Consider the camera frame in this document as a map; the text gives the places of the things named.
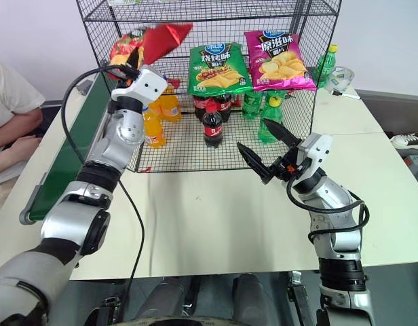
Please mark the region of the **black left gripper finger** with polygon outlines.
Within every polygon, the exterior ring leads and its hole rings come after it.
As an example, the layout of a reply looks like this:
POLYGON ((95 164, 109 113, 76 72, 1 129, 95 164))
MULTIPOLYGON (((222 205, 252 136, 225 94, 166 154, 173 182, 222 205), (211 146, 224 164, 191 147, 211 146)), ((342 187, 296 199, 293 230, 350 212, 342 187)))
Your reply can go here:
POLYGON ((130 53, 126 64, 132 68, 140 69, 144 61, 144 48, 142 46, 135 47, 130 53))

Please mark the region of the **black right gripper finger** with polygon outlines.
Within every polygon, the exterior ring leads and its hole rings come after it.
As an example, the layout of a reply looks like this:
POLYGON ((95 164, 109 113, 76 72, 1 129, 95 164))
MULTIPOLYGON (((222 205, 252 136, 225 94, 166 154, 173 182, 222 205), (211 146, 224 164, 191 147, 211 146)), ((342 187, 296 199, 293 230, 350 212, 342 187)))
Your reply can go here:
POLYGON ((247 165, 260 177, 264 184, 268 184, 274 176, 271 168, 264 165, 261 157, 249 147, 237 142, 237 148, 247 165))
POLYGON ((289 148, 297 147, 298 144, 301 143, 301 139, 297 138, 293 133, 291 133, 287 128, 283 125, 264 118, 263 119, 265 126, 267 127, 268 131, 279 141, 283 142, 289 148))

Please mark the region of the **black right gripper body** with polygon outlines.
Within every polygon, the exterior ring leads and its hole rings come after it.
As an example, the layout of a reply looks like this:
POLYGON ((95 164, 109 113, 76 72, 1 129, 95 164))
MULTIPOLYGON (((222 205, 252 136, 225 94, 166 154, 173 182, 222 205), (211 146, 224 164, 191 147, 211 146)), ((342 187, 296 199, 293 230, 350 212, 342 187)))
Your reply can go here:
POLYGON ((299 154, 299 143, 289 148, 289 150, 282 156, 278 157, 269 167, 269 176, 267 180, 270 181, 274 177, 281 181, 289 181, 291 179, 298 179, 303 174, 301 164, 297 163, 299 154))

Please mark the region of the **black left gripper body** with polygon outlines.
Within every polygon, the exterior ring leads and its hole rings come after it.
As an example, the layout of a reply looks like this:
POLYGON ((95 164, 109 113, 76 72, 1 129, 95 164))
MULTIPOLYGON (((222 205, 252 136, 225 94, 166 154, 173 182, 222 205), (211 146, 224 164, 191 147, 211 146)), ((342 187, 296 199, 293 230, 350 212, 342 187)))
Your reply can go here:
POLYGON ((129 65, 115 65, 114 76, 115 79, 124 81, 126 83, 132 83, 140 75, 140 71, 129 65))

